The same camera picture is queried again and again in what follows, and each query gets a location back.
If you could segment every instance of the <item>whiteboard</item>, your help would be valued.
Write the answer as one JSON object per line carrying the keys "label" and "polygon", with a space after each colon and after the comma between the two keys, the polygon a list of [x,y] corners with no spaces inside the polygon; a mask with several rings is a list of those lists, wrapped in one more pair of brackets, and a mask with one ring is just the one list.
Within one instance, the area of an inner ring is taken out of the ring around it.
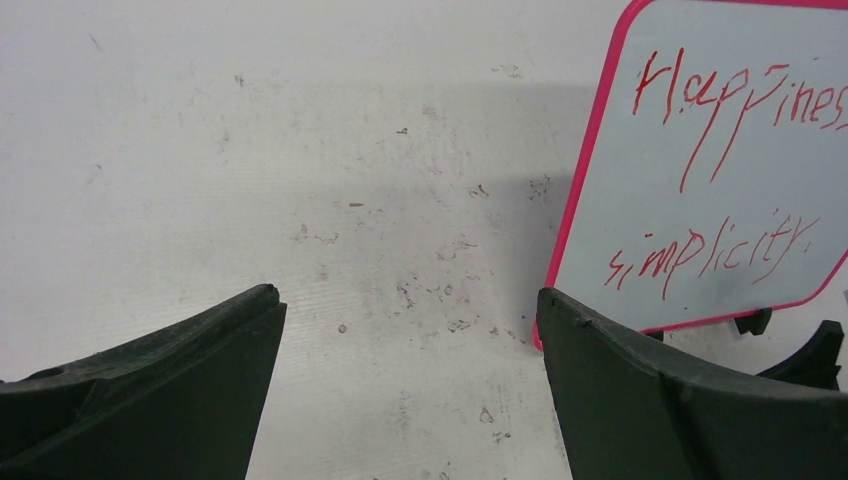
{"label": "whiteboard", "polygon": [[836,273],[848,11],[763,3],[628,7],[548,285],[652,330],[800,305]]}

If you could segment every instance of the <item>red frame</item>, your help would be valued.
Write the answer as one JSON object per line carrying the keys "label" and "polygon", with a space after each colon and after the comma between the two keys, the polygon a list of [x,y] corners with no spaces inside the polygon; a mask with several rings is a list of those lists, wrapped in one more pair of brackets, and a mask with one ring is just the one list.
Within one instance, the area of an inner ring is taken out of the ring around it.
{"label": "red frame", "polygon": [[[604,61],[604,68],[601,71],[601,79],[598,84],[598,91],[595,93],[595,102],[592,104],[592,112],[589,115],[589,125],[586,127],[586,136],[583,138],[583,146],[580,148],[580,157],[577,160],[577,168],[574,172],[574,180],[571,183],[571,190],[568,192],[568,203],[565,205],[565,212],[562,216],[559,234],[557,235],[556,245],[554,246],[554,254],[551,257],[551,264],[548,267],[548,276],[545,279],[545,287],[553,287],[556,283],[559,267],[562,263],[562,257],[565,254],[565,247],[568,243],[568,234],[571,232],[571,225],[574,222],[574,215],[577,212],[577,204],[580,200],[580,193],[583,191],[583,183],[586,180],[586,174],[589,171],[589,164],[592,161],[592,153],[595,150],[595,142],[598,139],[598,132],[601,129],[601,121],[604,118],[607,101],[609,100],[612,82],[615,79],[618,62],[621,59],[621,51],[624,48],[624,42],[627,40],[627,33],[630,26],[636,17],[655,0],[632,0],[615,25],[615,30],[612,33],[607,58]],[[806,7],[806,8],[827,8],[834,10],[848,10],[848,0],[704,0],[717,1],[726,3],[746,3],[770,6],[789,6],[789,7]],[[809,297],[792,303],[777,305],[772,307],[773,310],[783,308],[797,307],[803,305],[821,293],[822,290],[830,283],[834,275],[839,271],[839,268],[848,259],[848,250],[836,264],[833,271],[825,279],[821,287],[819,287]],[[717,317],[705,318],[691,322],[683,322],[664,327],[649,328],[644,330],[644,333],[652,333],[656,331],[675,330],[686,327],[696,327],[715,323],[728,318],[741,317],[755,313],[756,310],[745,312],[737,312],[732,314],[720,315]],[[539,331],[537,325],[533,324],[533,344],[539,350],[542,350],[542,342],[539,340]]]}

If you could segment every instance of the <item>scuffed white surface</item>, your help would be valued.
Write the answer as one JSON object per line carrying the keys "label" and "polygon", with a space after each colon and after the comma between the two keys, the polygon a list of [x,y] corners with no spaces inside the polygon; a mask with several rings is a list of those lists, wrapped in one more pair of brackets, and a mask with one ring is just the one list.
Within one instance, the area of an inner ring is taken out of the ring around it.
{"label": "scuffed white surface", "polygon": [[248,478],[569,478],[529,331],[625,3],[0,3],[0,378],[271,282]]}

